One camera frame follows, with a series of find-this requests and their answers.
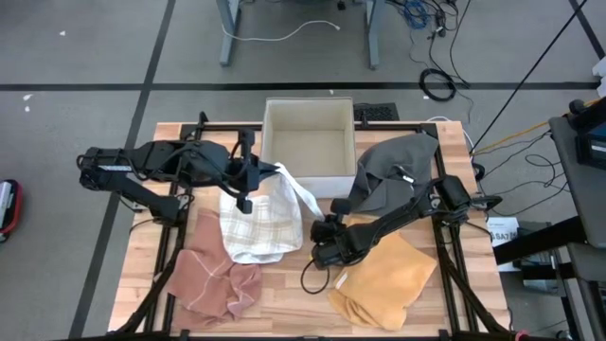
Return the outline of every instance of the white cable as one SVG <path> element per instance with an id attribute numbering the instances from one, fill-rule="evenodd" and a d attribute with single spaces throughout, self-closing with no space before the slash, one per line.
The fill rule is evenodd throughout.
<path id="1" fill-rule="evenodd" d="M 305 23 L 305 24 L 301 25 L 299 28 L 297 28 L 296 30 L 294 30 L 294 31 L 293 31 L 293 33 L 291 33 L 291 34 L 289 34 L 289 35 L 287 35 L 287 36 L 285 36 L 285 37 L 282 37 L 282 38 L 241 38 L 241 37 L 236 37 L 236 36 L 234 36 L 234 35 L 231 35 L 231 34 L 227 33 L 227 31 L 225 30 L 225 26 L 223 26 L 223 25 L 222 25 L 222 27 L 223 27 L 223 33 L 224 33 L 224 34 L 225 34 L 227 37 L 231 37 L 231 38 L 236 39 L 236 40 L 239 40 L 239 41 L 243 41 L 243 42 L 280 42 L 280 41 L 284 41 L 284 40 L 287 40 L 287 39 L 291 38 L 291 37 L 292 37 L 292 36 L 294 36 L 294 35 L 295 35 L 295 34 L 296 34 L 296 33 L 297 33 L 297 32 L 298 32 L 298 31 L 299 31 L 301 28 L 303 28 L 303 27 L 305 27 L 305 26 L 307 26 L 307 25 L 310 25 L 310 24 L 328 24 L 328 25 L 330 25 L 330 26 L 334 27 L 336 30 L 341 29 L 341 28 L 340 28 L 340 27 L 338 27 L 337 25 L 335 25 L 335 24 L 333 24 L 333 23 L 331 23 L 331 22 L 329 22 L 329 21 L 326 21 L 326 20 L 312 20 L 312 21 L 309 21 L 309 22 L 307 22 L 307 23 Z"/>
<path id="2" fill-rule="evenodd" d="M 427 122 L 432 122 L 432 121 L 440 120 L 440 119 L 441 120 L 446 120 L 446 121 L 449 121 L 449 122 L 452 121 L 451 119 L 448 119 L 447 117 L 431 117 L 431 118 L 429 118 L 427 120 Z M 473 142 L 472 142 L 472 138 L 467 134 L 467 132 L 465 131 L 465 129 L 463 129 L 463 134 L 465 135 L 465 138 L 467 138 L 467 141 L 470 143 L 470 145 L 472 146 L 472 150 L 473 150 L 474 145 L 473 145 Z"/>

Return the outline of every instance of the white strap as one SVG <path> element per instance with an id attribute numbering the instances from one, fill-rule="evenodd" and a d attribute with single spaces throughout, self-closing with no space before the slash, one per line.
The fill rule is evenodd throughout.
<path id="1" fill-rule="evenodd" d="M 284 165 L 279 162 L 276 162 L 275 166 L 279 167 L 277 171 L 284 175 L 286 180 L 288 180 L 288 182 L 293 187 L 296 194 L 298 194 L 299 198 L 301 198 L 301 200 L 303 200 L 303 203 L 305 203 L 305 205 L 310 208 L 310 211 L 313 213 L 313 215 L 315 215 L 317 219 L 323 220 L 324 213 L 322 213 L 322 210 L 318 206 L 318 203 L 315 201 L 315 197 L 313 196 L 313 194 L 309 193 L 306 189 L 301 187 L 301 185 L 299 185 L 296 180 L 294 180 L 293 176 L 288 173 Z"/>

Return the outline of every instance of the black equipment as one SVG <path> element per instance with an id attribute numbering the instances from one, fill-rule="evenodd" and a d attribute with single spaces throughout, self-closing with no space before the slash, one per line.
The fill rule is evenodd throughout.
<path id="1" fill-rule="evenodd" d="M 406 205 L 394 209 L 369 224 L 346 227 L 341 221 L 349 214 L 347 200 L 332 202 L 325 221 L 315 221 L 312 226 L 313 263 L 324 269 L 330 265 L 348 266 L 364 259 L 381 237 L 413 223 L 417 219 L 436 216 L 443 224 L 462 224 L 467 221 L 467 211 L 472 199 L 458 177 L 446 175 L 432 180 L 427 187 Z"/>
<path id="2" fill-rule="evenodd" d="M 153 218 L 163 224 L 179 224 L 187 218 L 180 214 L 180 200 L 157 195 L 129 179 L 126 173 L 142 181 L 172 182 L 185 189 L 218 186 L 237 199 L 239 210 L 251 213 L 248 194 L 258 189 L 261 180 L 276 174 L 277 169 L 251 153 L 254 144 L 255 133 L 241 130 L 231 153 L 211 141 L 153 141 L 132 150 L 93 147 L 78 156 L 80 183 L 91 190 L 116 192 L 146 206 Z M 238 147 L 241 155 L 236 157 Z"/>
<path id="3" fill-rule="evenodd" d="M 568 122 L 577 131 L 577 159 L 580 164 L 606 170 L 606 99 L 585 106 L 576 99 L 568 105 Z"/>

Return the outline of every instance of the gray cloth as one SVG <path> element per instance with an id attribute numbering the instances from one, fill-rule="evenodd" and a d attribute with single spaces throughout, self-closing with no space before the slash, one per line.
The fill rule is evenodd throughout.
<path id="1" fill-rule="evenodd" d="M 396 137 L 369 148 L 358 160 L 348 199 L 354 212 L 383 216 L 406 204 L 431 180 L 438 142 L 425 134 Z M 402 178 L 402 171 L 413 184 Z"/>

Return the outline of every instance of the cloth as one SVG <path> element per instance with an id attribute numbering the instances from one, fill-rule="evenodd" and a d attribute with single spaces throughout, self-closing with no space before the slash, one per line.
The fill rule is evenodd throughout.
<path id="1" fill-rule="evenodd" d="M 354 212 L 383 216 L 402 206 L 431 180 L 438 142 L 425 134 L 396 137 L 369 148 L 358 160 L 348 199 Z M 402 179 L 405 175 L 414 182 Z"/>
<path id="2" fill-rule="evenodd" d="M 278 174 L 263 180 L 259 190 L 251 193 L 251 214 L 243 214 L 236 199 L 221 194 L 223 245 L 234 262 L 276 262 L 284 253 L 301 248 L 303 220 L 297 195 L 317 219 L 324 219 L 313 195 L 298 185 L 282 164 L 276 166 Z"/>
<path id="3" fill-rule="evenodd" d="M 419 297 L 436 265 L 399 233 L 391 233 L 362 262 L 343 269 L 329 302 L 353 324 L 398 331 L 405 308 Z"/>
<path id="4" fill-rule="evenodd" d="M 167 283 L 183 311 L 174 323 L 181 328 L 207 328 L 238 319 L 261 294 L 261 271 L 255 264 L 236 264 L 225 252 L 219 216 L 200 209 L 187 249 L 179 252 Z"/>

